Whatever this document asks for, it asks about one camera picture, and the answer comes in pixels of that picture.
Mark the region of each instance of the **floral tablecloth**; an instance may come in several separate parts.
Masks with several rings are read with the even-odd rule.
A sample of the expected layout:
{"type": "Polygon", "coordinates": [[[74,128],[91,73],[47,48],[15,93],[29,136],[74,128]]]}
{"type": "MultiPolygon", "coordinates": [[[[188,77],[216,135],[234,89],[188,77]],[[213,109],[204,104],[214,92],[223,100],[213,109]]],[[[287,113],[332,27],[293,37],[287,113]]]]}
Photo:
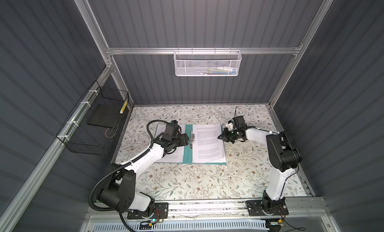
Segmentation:
{"type": "MultiPolygon", "coordinates": [[[[179,124],[224,124],[236,105],[134,107],[116,163],[128,160],[148,146],[146,124],[154,119],[179,124]]],[[[275,131],[265,105],[238,105],[248,125],[275,131]]],[[[155,133],[157,123],[151,124],[155,133]]],[[[156,200],[261,197],[272,166],[266,145],[255,141],[225,143],[227,165],[154,163],[137,178],[136,189],[156,200]]],[[[297,175],[288,179],[286,196],[305,196],[297,175]]]]}

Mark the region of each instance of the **black wire basket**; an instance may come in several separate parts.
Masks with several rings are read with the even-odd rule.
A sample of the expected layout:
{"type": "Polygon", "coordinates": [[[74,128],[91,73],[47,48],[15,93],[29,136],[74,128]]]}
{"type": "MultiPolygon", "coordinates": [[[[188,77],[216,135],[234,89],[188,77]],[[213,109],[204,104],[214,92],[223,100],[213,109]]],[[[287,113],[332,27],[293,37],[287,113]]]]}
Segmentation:
{"type": "Polygon", "coordinates": [[[70,152],[99,155],[114,153],[128,116],[129,109],[126,108],[128,100],[127,91],[99,86],[87,102],[80,103],[83,105],[81,105],[78,115],[68,121],[74,110],[71,112],[56,137],[65,144],[70,152]],[[112,127],[89,124],[90,117],[99,106],[121,108],[116,112],[116,120],[112,127]],[[68,131],[60,134],[67,123],[70,123],[68,131]]]}

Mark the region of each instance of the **teal folder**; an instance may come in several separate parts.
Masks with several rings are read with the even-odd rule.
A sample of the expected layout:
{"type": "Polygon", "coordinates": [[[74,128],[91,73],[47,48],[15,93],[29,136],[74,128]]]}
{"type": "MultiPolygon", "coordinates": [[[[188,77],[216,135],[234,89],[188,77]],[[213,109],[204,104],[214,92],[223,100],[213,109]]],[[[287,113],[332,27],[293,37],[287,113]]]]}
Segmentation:
{"type": "Polygon", "coordinates": [[[192,149],[190,147],[190,143],[191,143],[191,131],[192,131],[192,124],[186,124],[185,125],[185,133],[188,135],[189,137],[189,144],[187,146],[184,146],[184,157],[183,157],[183,164],[223,164],[223,165],[226,165],[227,163],[226,162],[223,162],[223,163],[193,163],[192,162],[192,149]]]}

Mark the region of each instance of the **white paper sheet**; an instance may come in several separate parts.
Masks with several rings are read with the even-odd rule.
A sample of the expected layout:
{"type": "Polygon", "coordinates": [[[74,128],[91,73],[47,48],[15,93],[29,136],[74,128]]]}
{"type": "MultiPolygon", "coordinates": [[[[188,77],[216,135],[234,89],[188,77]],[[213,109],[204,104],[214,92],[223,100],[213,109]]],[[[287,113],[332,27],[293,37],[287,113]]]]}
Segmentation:
{"type": "Polygon", "coordinates": [[[225,162],[224,143],[217,138],[221,134],[220,123],[194,124],[192,130],[194,163],[225,162]]]}
{"type": "MultiPolygon", "coordinates": [[[[185,124],[179,124],[181,127],[181,133],[185,133],[185,124]]],[[[166,124],[158,124],[156,129],[156,136],[166,130],[166,124]]],[[[159,163],[183,163],[184,158],[184,146],[177,147],[172,154],[166,154],[163,158],[157,160],[159,163]]]]}

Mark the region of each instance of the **black mounting plate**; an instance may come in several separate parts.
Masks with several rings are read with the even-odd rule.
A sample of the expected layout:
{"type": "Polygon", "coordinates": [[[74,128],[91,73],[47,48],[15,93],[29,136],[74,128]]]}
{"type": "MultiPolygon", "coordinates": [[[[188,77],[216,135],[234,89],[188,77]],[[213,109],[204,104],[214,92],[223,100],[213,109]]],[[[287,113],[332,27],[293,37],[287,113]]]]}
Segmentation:
{"type": "Polygon", "coordinates": [[[161,210],[164,213],[159,213],[159,219],[166,219],[168,217],[168,203],[155,203],[154,213],[151,217],[143,217],[144,213],[140,210],[130,210],[128,211],[127,219],[157,219],[158,215],[156,210],[161,210]]]}
{"type": "Polygon", "coordinates": [[[260,199],[246,201],[246,204],[249,203],[251,205],[251,206],[248,206],[248,208],[247,208],[249,216],[289,215],[288,208],[287,208],[285,202],[283,203],[283,206],[282,206],[283,210],[280,210],[281,213],[279,211],[277,211],[274,214],[264,213],[264,211],[262,210],[261,202],[262,202],[262,200],[260,200],[260,199]]]}

